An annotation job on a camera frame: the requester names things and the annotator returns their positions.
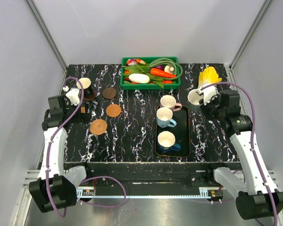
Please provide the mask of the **woven rattan coaster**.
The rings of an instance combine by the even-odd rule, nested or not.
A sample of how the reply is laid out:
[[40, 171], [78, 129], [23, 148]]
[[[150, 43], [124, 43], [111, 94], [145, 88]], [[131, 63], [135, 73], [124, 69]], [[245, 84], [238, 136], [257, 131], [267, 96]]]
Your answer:
[[90, 132], [94, 135], [102, 135], [107, 130], [107, 123], [102, 119], [97, 119], [93, 121], [90, 125]]

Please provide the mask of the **grey blue cup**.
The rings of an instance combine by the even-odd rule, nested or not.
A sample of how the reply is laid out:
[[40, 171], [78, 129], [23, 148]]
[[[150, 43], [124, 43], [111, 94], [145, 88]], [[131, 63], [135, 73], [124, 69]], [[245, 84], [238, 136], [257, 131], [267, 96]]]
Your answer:
[[189, 92], [188, 98], [188, 107], [192, 113], [201, 112], [200, 100], [203, 99], [203, 96], [198, 93], [198, 89], [193, 89]]

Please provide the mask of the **dark walnut coaster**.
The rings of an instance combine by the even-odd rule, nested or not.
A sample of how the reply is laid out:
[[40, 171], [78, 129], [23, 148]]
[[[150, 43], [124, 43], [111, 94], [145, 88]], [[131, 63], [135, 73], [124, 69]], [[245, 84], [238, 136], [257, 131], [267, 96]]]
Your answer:
[[88, 92], [88, 93], [84, 93], [84, 100], [85, 101], [92, 101], [94, 100], [96, 97], [96, 92]]
[[108, 87], [103, 90], [102, 95], [105, 99], [113, 99], [117, 95], [117, 90], [113, 87]]

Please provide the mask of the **white cup dark body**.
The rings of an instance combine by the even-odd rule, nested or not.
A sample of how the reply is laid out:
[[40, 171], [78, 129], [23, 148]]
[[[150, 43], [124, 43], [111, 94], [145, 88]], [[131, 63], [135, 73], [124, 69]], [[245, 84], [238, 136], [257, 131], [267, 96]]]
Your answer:
[[92, 82], [89, 78], [80, 78], [79, 82], [80, 83], [77, 82], [76, 85], [79, 89], [81, 88], [82, 85], [84, 89], [84, 93], [93, 92]]

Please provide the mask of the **pink cup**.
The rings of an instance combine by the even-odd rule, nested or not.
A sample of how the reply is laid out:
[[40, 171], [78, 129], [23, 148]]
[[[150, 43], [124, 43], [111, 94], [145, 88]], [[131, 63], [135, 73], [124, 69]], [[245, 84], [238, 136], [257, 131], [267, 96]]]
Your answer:
[[160, 99], [160, 107], [166, 107], [170, 109], [172, 112], [176, 112], [181, 110], [182, 104], [178, 103], [173, 96], [164, 95]]

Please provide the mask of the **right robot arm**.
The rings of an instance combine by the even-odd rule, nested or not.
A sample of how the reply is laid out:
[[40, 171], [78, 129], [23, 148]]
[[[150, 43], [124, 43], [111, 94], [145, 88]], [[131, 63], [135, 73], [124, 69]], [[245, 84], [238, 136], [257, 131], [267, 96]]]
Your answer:
[[206, 183], [222, 185], [235, 199], [244, 220], [277, 216], [283, 209], [283, 192], [278, 190], [266, 169], [252, 132], [251, 118], [241, 114], [240, 95], [236, 90], [223, 90], [217, 96], [212, 87], [198, 94], [203, 113], [219, 120], [230, 138], [245, 178], [242, 182], [229, 168], [218, 167], [205, 174]]

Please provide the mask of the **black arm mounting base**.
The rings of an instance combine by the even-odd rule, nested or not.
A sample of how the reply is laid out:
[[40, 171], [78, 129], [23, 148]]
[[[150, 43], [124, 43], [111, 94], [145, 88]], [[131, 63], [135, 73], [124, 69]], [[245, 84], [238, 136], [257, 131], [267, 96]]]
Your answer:
[[200, 187], [219, 187], [208, 176], [213, 169], [242, 169], [232, 162], [91, 162], [90, 176], [97, 176], [97, 196], [192, 196]]

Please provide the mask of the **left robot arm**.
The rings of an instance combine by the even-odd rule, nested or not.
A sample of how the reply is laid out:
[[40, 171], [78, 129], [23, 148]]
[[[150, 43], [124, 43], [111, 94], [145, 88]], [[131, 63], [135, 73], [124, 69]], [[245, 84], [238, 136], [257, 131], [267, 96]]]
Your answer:
[[79, 185], [88, 186], [93, 180], [87, 163], [64, 169], [64, 149], [71, 124], [85, 122], [83, 97], [58, 95], [49, 97], [42, 129], [44, 132], [43, 161], [38, 177], [29, 183], [29, 192], [42, 213], [74, 206]]

